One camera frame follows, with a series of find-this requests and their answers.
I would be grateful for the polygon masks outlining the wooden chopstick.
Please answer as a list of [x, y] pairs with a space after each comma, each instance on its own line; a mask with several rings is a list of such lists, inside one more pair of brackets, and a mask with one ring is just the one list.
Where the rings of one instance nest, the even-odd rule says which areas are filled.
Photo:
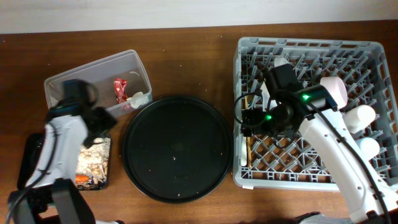
[[[245, 105], [245, 109], [248, 109], [248, 97], [247, 96], [244, 97], [244, 105]], [[251, 163], [251, 138], [250, 137], [246, 137], [246, 154], [247, 154], [247, 166], [249, 168], [251, 168], [252, 163]]]

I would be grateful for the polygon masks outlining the white plastic fork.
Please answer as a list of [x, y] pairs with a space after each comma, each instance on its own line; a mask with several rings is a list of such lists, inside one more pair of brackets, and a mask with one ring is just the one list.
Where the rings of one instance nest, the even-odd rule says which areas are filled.
[[243, 137], [241, 141], [241, 149], [240, 149], [240, 165], [247, 166], [248, 164], [248, 151], [247, 151], [247, 138]]

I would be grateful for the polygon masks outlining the white tissue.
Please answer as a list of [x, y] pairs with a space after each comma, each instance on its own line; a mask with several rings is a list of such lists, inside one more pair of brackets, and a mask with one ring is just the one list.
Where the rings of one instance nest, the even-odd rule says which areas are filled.
[[128, 98], [127, 101], [132, 108], [138, 109], [139, 107], [146, 105], [149, 102], [149, 99], [143, 94], [143, 92], [139, 91], [132, 97]]

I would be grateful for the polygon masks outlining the pale grey plate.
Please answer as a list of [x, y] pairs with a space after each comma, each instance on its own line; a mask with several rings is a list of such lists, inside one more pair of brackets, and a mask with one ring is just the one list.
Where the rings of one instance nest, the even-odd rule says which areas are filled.
[[289, 61], [284, 57], [276, 57], [274, 59], [274, 68], [290, 67]]

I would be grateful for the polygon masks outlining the orange carrot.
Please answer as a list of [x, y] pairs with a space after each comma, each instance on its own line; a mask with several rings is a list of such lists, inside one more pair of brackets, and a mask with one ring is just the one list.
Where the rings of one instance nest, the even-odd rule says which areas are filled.
[[77, 174], [77, 175], [75, 176], [75, 182], [76, 182], [77, 184], [85, 183], [85, 182], [87, 182], [87, 181], [89, 181], [89, 180], [90, 180], [90, 177], [87, 176], [87, 175]]

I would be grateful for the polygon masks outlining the pink bowl with food scraps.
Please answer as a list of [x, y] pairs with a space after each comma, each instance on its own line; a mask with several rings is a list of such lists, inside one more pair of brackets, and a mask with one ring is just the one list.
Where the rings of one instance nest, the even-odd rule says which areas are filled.
[[348, 94], [345, 88], [345, 83], [340, 77], [323, 77], [320, 84], [326, 88], [337, 104], [340, 110], [347, 105]]

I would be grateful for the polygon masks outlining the white paper cup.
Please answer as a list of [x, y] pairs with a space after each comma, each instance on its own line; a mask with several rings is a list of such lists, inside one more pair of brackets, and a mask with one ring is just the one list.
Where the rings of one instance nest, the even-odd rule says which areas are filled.
[[343, 116], [343, 121], [351, 134], [365, 129], [376, 119], [375, 110], [368, 105], [360, 105], [349, 110]]

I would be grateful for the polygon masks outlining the light blue cup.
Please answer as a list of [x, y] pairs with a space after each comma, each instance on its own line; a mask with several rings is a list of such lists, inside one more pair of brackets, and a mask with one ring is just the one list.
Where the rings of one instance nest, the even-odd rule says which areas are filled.
[[364, 160], [369, 161], [373, 157], [377, 156], [380, 152], [379, 143], [372, 138], [361, 138], [355, 140], [355, 143], [358, 145], [361, 156]]

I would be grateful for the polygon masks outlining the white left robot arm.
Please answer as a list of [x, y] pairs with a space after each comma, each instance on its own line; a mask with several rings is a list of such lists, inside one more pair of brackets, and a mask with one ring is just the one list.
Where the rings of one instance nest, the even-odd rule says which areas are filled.
[[117, 121], [95, 104], [96, 87], [84, 80], [63, 82], [63, 99], [45, 117], [40, 156], [24, 188], [8, 199], [6, 223], [97, 223], [89, 205], [75, 186], [80, 148]]

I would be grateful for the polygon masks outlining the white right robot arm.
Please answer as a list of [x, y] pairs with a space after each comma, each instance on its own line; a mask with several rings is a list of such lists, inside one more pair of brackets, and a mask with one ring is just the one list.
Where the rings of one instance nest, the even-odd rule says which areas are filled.
[[340, 77], [323, 77], [305, 88], [289, 64], [266, 73], [265, 90], [254, 96], [266, 108], [245, 109], [234, 118], [245, 137], [265, 134], [272, 139], [288, 131], [300, 134], [316, 150], [335, 180], [353, 223], [397, 223], [397, 193], [382, 180], [352, 135], [370, 121], [359, 106], [358, 119], [341, 114], [348, 94]]

